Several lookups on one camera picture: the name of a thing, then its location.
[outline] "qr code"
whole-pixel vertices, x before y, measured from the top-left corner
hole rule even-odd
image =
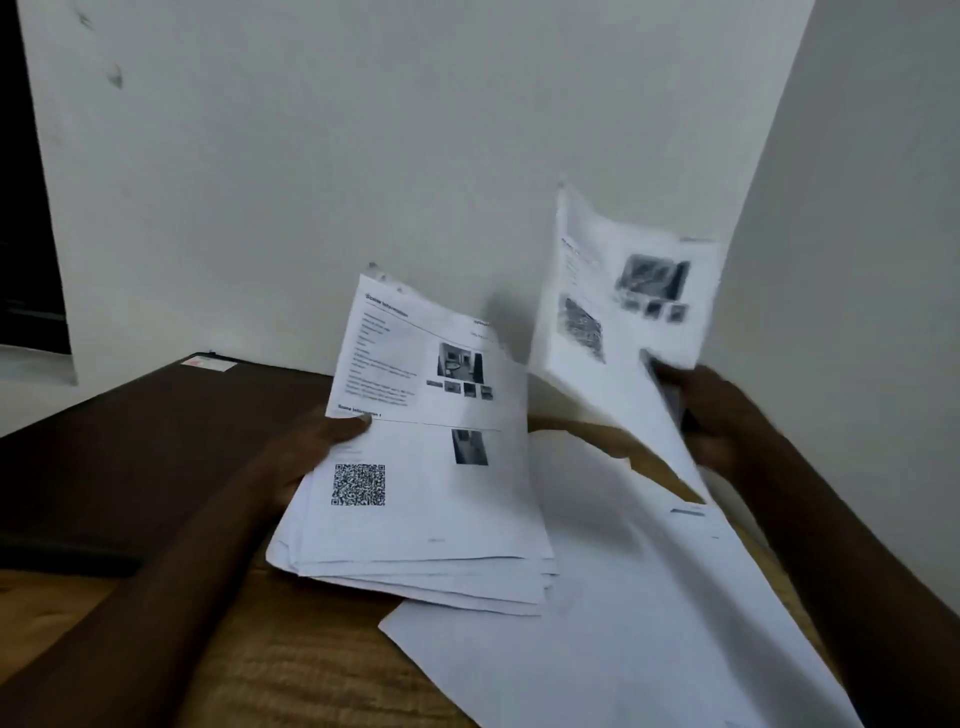
[[[603,326],[568,296],[561,298],[560,324],[562,333],[587,347],[604,364],[607,363],[603,354]]]
[[[384,466],[335,466],[330,505],[383,505],[386,497],[387,479]]]

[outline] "stack of papers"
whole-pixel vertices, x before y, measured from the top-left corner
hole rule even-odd
[[[529,436],[559,574],[543,615],[407,601],[380,628],[484,728],[859,726],[715,506]]]
[[[536,615],[556,572],[530,484],[526,371],[490,327],[362,276],[327,415],[373,415],[300,484],[278,568],[451,607]]]

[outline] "hand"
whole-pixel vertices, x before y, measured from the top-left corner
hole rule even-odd
[[[244,468],[244,474],[271,489],[275,505],[285,508],[304,475],[326,458],[330,448],[363,434],[370,415],[332,419],[320,406],[277,435]]]
[[[693,459],[729,481],[742,470],[756,440],[775,434],[749,397],[710,367],[674,369],[659,361],[654,372],[664,384],[680,387],[692,417],[684,417],[684,440]]]

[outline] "white wall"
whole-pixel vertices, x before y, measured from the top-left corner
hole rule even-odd
[[[732,233],[811,4],[23,0],[80,387],[0,432],[197,349],[332,372],[371,260],[525,356],[559,176]]]
[[[708,363],[960,611],[960,5],[817,3]]]

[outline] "dark doorway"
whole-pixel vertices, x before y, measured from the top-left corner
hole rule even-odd
[[[6,57],[8,119],[7,225],[0,231],[0,344],[70,353],[57,249],[36,139],[34,105],[16,3],[0,10]]]

